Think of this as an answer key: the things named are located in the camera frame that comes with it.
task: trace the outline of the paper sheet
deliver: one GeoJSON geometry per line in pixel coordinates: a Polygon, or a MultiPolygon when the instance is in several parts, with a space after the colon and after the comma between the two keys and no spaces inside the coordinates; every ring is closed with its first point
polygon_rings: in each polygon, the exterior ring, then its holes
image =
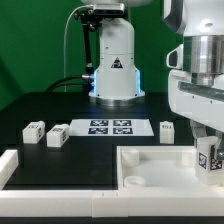
{"type": "Polygon", "coordinates": [[[70,136],[154,136],[149,120],[72,120],[70,136]]]}

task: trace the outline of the black table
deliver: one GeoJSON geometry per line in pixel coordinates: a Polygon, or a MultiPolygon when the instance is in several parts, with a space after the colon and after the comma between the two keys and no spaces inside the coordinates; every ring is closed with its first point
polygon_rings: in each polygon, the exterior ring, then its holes
{"type": "MultiPolygon", "coordinates": [[[[159,145],[159,122],[172,121],[175,145],[192,145],[189,120],[172,113],[167,94],[148,94],[145,102],[109,108],[91,104],[82,93],[30,93],[0,112],[0,152],[18,149],[20,165],[4,190],[117,189],[116,147],[159,145]],[[44,121],[46,132],[72,119],[149,119],[153,137],[70,137],[58,150],[22,143],[22,130],[32,121],[44,121]]],[[[0,223],[217,223],[221,218],[0,218],[0,223]]]]}

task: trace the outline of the black cable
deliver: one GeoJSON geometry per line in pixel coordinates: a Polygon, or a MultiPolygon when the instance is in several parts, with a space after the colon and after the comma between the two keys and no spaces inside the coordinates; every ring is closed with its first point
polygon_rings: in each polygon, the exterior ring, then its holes
{"type": "Polygon", "coordinates": [[[63,83],[63,82],[67,82],[67,81],[70,81],[70,80],[74,80],[74,79],[81,79],[82,76],[70,76],[70,77],[67,77],[67,78],[63,78],[63,79],[60,79],[58,80],[57,82],[53,83],[52,85],[50,85],[46,90],[45,92],[50,92],[50,90],[52,88],[54,88],[55,86],[57,86],[58,84],[60,83],[63,83]]]}
{"type": "Polygon", "coordinates": [[[65,86],[82,86],[83,84],[85,83],[64,83],[64,84],[59,84],[59,85],[56,85],[54,86],[52,89],[50,89],[50,91],[48,92],[53,92],[53,90],[55,90],[56,88],[58,87],[65,87],[65,86]]]}

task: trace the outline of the white cable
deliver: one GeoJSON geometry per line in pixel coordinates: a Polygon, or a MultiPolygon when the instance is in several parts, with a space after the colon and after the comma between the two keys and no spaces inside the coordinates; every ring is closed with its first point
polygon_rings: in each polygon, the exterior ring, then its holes
{"type": "Polygon", "coordinates": [[[69,27],[69,23],[70,23],[70,20],[72,19],[72,17],[74,16],[74,14],[79,10],[79,9],[82,9],[82,8],[92,8],[93,5],[83,5],[83,6],[80,6],[78,8],[76,8],[75,10],[73,10],[73,12],[70,14],[70,16],[68,17],[68,20],[67,20],[67,23],[66,23],[66,26],[65,26],[65,33],[64,33],[64,78],[66,78],[66,70],[67,70],[67,52],[66,52],[66,48],[67,48],[67,34],[68,34],[68,27],[69,27]]]}

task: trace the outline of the blue light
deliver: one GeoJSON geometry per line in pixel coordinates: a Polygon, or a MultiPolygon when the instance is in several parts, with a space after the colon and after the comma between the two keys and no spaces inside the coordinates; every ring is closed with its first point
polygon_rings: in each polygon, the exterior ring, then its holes
{"type": "Polygon", "coordinates": [[[137,77],[138,77],[138,93],[141,93],[142,92],[142,90],[141,90],[141,73],[139,70],[137,73],[137,77]]]}
{"type": "Polygon", "coordinates": [[[94,72],[94,86],[93,86],[93,93],[95,93],[96,94],[96,74],[97,74],[97,72],[95,71],[94,72]]]}

